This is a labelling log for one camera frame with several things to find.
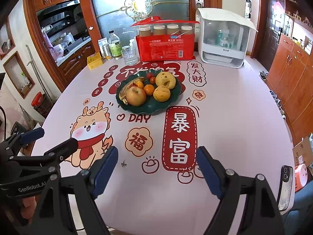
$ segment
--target round table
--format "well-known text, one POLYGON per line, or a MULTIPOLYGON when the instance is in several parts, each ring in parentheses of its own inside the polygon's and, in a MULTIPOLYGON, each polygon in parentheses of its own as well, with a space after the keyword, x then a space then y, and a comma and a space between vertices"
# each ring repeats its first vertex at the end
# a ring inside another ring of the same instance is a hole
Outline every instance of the round table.
MULTIPOLYGON (((138 235, 203 234, 219 200, 198 169, 197 146, 241 176, 264 174, 276 198, 281 167, 294 166, 284 120, 260 77, 249 66, 232 69, 195 56, 133 66, 112 59, 85 67, 44 122, 45 136, 32 155, 70 136, 80 142, 80 150, 60 165, 63 177, 88 168, 111 145, 118 148, 118 163, 96 199, 106 225, 138 235), (178 76, 184 92, 153 115, 124 111, 115 99, 120 82, 150 68, 178 76)), ((237 232, 244 203, 242 195, 230 234, 237 232)))

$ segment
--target scalloped plate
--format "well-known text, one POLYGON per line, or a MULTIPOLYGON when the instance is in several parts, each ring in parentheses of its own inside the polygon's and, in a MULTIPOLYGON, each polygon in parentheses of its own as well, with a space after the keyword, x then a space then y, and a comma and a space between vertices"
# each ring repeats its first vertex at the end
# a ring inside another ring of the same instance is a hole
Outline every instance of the scalloped plate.
MULTIPOLYGON (((120 100, 119 98, 119 94, 120 94, 120 91, 122 90, 122 88, 130 81, 134 80, 135 78, 137 77, 145 77, 147 76, 147 73, 148 72, 151 72, 155 77, 160 73, 162 72, 162 70, 153 70, 153 69, 149 69, 148 71, 140 71, 140 72, 137 72, 136 74, 134 75, 131 75, 129 76, 126 80, 122 81, 120 86, 118 87, 118 89, 116 90, 116 95, 115 95, 115 98, 116 98, 116 101, 117 103, 121 106, 121 108, 123 110, 127 110, 131 113, 134 113, 134 114, 152 114, 158 110, 165 110, 167 109, 170 104, 172 104, 173 102, 177 101, 181 91, 182 91, 182 87, 178 81, 178 79, 175 77, 176 79, 176 85, 175 87, 171 90, 171 96, 170 96, 170 99, 168 99, 167 101, 165 102, 158 102, 157 100, 155 100, 153 98, 153 96, 147 96, 147 99, 145 101, 145 103, 139 107, 135 107, 135 106, 132 106, 130 104, 126 105, 124 104, 123 101, 120 100)), ((147 85, 147 84, 150 84, 149 80, 145 80, 143 82, 144 85, 147 85)))

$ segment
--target glass door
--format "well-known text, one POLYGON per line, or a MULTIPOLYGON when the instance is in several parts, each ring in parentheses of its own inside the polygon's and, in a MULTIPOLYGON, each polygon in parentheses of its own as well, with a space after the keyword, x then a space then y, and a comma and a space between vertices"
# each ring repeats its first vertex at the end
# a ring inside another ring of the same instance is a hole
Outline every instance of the glass door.
POLYGON ((195 20, 196 7, 203 0, 92 0, 95 16, 102 37, 109 37, 114 30, 122 46, 136 36, 131 29, 135 21, 158 15, 162 19, 195 20))

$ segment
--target red scarf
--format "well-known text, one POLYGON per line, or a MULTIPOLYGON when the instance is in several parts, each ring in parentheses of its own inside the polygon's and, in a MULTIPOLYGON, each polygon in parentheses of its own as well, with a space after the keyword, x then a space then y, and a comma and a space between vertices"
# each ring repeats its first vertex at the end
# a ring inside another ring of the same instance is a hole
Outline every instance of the red scarf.
POLYGON ((81 160, 88 159, 88 157, 90 157, 94 153, 92 146, 103 140, 103 138, 104 133, 91 139, 78 140, 78 149, 80 149, 79 158, 81 160))

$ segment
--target yellow box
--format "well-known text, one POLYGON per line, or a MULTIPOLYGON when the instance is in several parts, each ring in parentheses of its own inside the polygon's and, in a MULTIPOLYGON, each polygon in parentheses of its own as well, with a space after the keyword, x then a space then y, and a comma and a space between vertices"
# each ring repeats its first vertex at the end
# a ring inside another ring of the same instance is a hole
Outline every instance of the yellow box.
POLYGON ((90 70, 103 64, 100 52, 97 52, 87 58, 87 65, 90 70))

